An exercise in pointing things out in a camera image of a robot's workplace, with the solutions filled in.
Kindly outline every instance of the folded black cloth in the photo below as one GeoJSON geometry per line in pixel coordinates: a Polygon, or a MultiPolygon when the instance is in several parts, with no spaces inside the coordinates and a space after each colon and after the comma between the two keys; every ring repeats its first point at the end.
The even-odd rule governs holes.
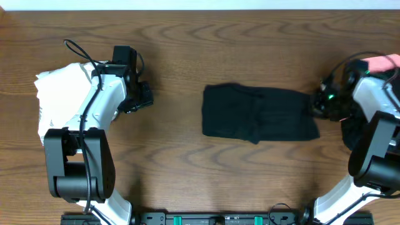
{"type": "Polygon", "coordinates": [[[251,141],[309,141],[319,131],[310,97],[297,91],[240,84],[206,86],[202,133],[251,141]]]}

